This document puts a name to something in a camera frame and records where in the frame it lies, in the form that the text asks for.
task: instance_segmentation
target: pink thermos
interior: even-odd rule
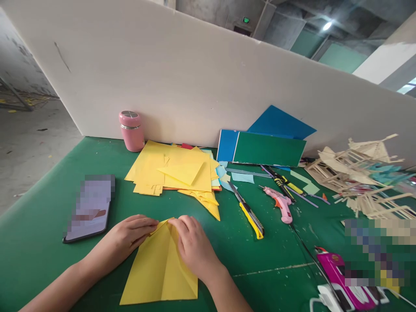
[[[144,134],[139,114],[124,110],[118,115],[118,119],[126,148],[131,152],[140,152],[144,147]]]

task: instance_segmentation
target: green wall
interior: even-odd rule
[[[332,43],[319,60],[319,63],[352,74],[367,59],[367,57],[368,56],[347,47]]]
[[[290,51],[310,59],[323,42],[324,38],[321,36],[302,30]]]

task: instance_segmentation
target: finger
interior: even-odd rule
[[[202,228],[201,224],[198,222],[197,219],[195,219],[192,216],[191,216],[191,219],[192,219],[192,222],[194,222],[196,228],[198,228],[198,229]]]
[[[124,219],[123,222],[130,222],[141,218],[146,218],[146,216],[144,214],[135,214],[133,216],[129,216],[127,219]]]
[[[136,229],[131,229],[129,231],[129,238],[130,241],[135,241],[136,239],[142,237],[143,235],[150,234],[154,231],[156,231],[157,226],[147,226],[147,227],[138,227]]]
[[[196,225],[194,221],[191,219],[191,217],[183,215],[179,217],[179,220],[185,223],[186,227],[189,229],[190,232],[194,232],[196,230]]]
[[[185,258],[185,247],[183,246],[183,242],[180,236],[178,238],[178,249],[182,259]]]
[[[169,219],[168,223],[173,225],[179,233],[179,236],[183,239],[189,235],[189,230],[186,227],[185,223],[183,223],[182,220],[179,219]]]
[[[130,229],[135,229],[135,228],[141,228],[145,226],[158,225],[158,223],[159,221],[154,220],[152,218],[139,218],[139,219],[130,221],[127,224],[127,227]]]
[[[135,250],[137,247],[139,247],[141,244],[143,244],[143,242],[146,240],[146,238],[148,237],[148,235],[143,235],[142,237],[140,237],[139,239],[135,240],[130,247],[130,250],[133,251]]]

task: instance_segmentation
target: smartphone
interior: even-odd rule
[[[73,243],[104,233],[114,192],[115,175],[86,175],[62,242]]]

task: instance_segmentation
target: stack of yellow paper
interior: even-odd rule
[[[210,151],[147,141],[125,180],[134,182],[133,192],[140,194],[159,196],[163,189],[189,191],[185,194],[197,198],[220,220],[212,191],[219,188],[218,166]]]
[[[120,305],[198,298],[198,278],[183,263],[178,231],[167,220],[140,246]]]

